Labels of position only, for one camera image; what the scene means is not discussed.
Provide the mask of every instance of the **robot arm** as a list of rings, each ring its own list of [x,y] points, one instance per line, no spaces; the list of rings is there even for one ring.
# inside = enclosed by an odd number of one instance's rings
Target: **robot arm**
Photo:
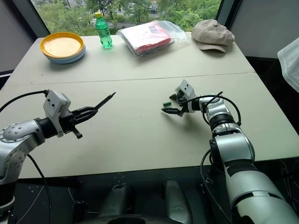
[[[195,111],[206,114],[212,131],[211,155],[214,164],[225,173],[230,205],[237,214],[234,217],[238,217],[233,223],[247,219],[254,224],[299,224],[296,213],[273,182],[253,165],[253,146],[223,99],[213,99],[210,95],[195,98],[193,88],[185,80],[176,92],[170,98],[182,105],[182,110],[163,108],[162,111],[179,116]]]
[[[43,108],[46,118],[11,124],[0,131],[0,219],[14,203],[14,188],[26,156],[46,139],[73,132],[79,139],[83,135],[75,128],[93,117],[110,100],[109,95],[95,107],[69,111],[71,101],[62,93],[47,91]]]

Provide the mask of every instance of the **green bottle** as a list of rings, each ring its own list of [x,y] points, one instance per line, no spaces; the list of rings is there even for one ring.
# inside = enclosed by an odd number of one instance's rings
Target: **green bottle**
[[[96,12],[94,15],[97,18],[95,27],[99,33],[101,44],[104,48],[109,49],[112,47],[112,39],[110,36],[108,24],[103,19],[102,13]]]

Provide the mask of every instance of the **black cable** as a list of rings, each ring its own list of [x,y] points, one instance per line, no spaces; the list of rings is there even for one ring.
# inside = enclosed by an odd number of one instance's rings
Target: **black cable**
[[[40,94],[40,93],[43,93],[45,94],[46,96],[48,95],[49,93],[49,90],[42,90],[42,91],[35,91],[35,92],[28,92],[28,93],[25,93],[23,95],[20,95],[18,97],[15,97],[11,100],[9,100],[6,104],[4,104],[1,108],[0,108],[0,112],[2,112],[4,110],[5,107],[7,107],[9,104],[11,104],[12,102],[16,101],[17,99],[20,99],[22,97],[26,97],[26,96],[30,96],[30,95],[35,95],[35,94]]]
[[[209,100],[209,102],[207,102],[207,103],[203,106],[203,108],[202,108],[202,117],[203,117],[204,121],[205,121],[208,125],[210,125],[210,124],[209,124],[209,122],[206,120],[206,117],[205,117],[206,107],[207,107],[213,100],[215,100],[218,96],[220,96],[222,93],[223,93],[223,91],[219,92],[219,93],[218,93],[217,95],[215,95],[211,100]]]
[[[195,98],[193,98],[193,99],[189,99],[189,100],[186,100],[186,101],[182,102],[182,103],[180,104],[180,106],[182,106],[183,104],[186,104],[186,103],[188,103],[188,102],[191,102],[191,101],[193,101],[193,100],[196,100],[196,99],[201,99],[201,98],[205,98],[205,97],[215,97],[215,96],[216,96],[216,95],[204,95],[204,96],[195,97]],[[230,102],[231,105],[234,106],[234,108],[235,108],[235,110],[237,111],[237,114],[238,114],[238,122],[237,122],[237,124],[240,126],[240,125],[241,125],[241,114],[240,114],[240,111],[239,111],[239,108],[237,107],[237,105],[236,105],[233,101],[231,101],[230,99],[228,99],[228,98],[226,98],[226,97],[218,96],[218,98],[224,99],[224,100]]]
[[[201,160],[201,163],[200,163],[200,174],[201,174],[201,177],[202,177],[202,181],[206,187],[206,190],[207,192],[209,193],[210,197],[212,198],[212,200],[214,201],[214,203],[216,204],[216,206],[218,207],[218,209],[220,210],[220,212],[222,213],[222,215],[226,218],[226,220],[232,224],[232,221],[231,219],[227,216],[227,214],[224,212],[224,210],[222,209],[221,205],[217,202],[216,198],[214,197],[214,195],[212,194],[211,190],[209,189],[209,187],[207,186],[206,184],[206,179],[204,177],[204,174],[203,174],[203,171],[202,171],[202,167],[204,165],[204,161],[207,157],[207,155],[209,155],[209,153],[211,152],[211,150],[209,149],[205,154],[204,156],[202,157],[202,160]]]
[[[47,192],[47,196],[48,196],[48,203],[49,203],[49,220],[48,220],[48,223],[50,224],[51,223],[51,216],[52,216],[52,199],[51,199],[51,194],[50,194],[50,191],[49,191],[49,187],[47,185],[47,181],[46,181],[46,178],[45,176],[43,175],[42,171],[40,170],[40,168],[38,167],[36,161],[32,158],[31,155],[27,155],[31,161],[33,162],[34,166],[36,167],[37,171],[39,172],[40,176],[42,177],[42,180],[43,180],[43,183],[45,185],[45,188],[46,188],[46,192]]]
[[[211,153],[210,153],[210,155],[209,155],[209,161],[210,161],[212,167],[213,167],[215,170],[217,170],[218,173],[220,173],[221,175],[225,175],[225,173],[223,173],[221,170],[219,170],[218,167],[214,164],[214,162],[213,162],[213,158],[212,158],[212,154],[211,154]]]

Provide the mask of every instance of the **bottle label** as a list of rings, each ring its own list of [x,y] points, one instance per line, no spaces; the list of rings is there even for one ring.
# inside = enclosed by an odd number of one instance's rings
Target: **bottle label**
[[[106,37],[110,35],[109,29],[99,29],[98,30],[100,37]]]

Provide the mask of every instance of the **table seam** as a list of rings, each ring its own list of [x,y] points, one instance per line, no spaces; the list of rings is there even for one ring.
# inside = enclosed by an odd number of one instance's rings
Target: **table seam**
[[[67,84],[67,83],[95,83],[95,82],[115,82],[115,81],[138,81],[138,80],[156,80],[156,79],[168,79],[168,78],[189,78],[189,77],[207,77],[207,76],[224,76],[224,75],[236,75],[236,74],[249,74],[256,72],[242,72],[242,73],[225,73],[225,74],[213,74],[213,75],[202,75],[202,76],[176,76],[176,77],[156,77],[156,78],[133,78],[133,79],[111,79],[111,80],[94,80],[94,81],[74,81],[74,82],[57,82],[57,83],[32,83],[32,84],[9,84],[10,85],[41,85],[41,84]]]

